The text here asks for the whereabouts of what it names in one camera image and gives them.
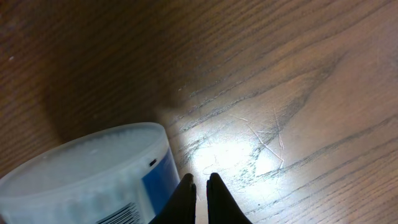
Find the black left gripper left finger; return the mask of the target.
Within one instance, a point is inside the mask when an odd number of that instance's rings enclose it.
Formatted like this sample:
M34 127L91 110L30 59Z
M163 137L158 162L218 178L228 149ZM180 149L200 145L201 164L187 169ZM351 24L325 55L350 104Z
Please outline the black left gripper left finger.
M196 202L197 188L193 182L193 175L187 173L165 207L149 224L194 224Z

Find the white cotton swab tub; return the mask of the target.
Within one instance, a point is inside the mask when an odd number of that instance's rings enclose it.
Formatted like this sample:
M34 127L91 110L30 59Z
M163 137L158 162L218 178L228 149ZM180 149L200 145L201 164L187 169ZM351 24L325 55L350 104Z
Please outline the white cotton swab tub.
M149 223L180 177L163 126L135 123L51 149L1 179L12 224Z

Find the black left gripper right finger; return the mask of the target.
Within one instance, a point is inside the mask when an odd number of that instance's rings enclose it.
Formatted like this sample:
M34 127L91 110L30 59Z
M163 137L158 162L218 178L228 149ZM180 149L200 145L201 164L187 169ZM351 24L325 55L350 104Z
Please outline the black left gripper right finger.
M251 224L218 173L206 182L209 224Z

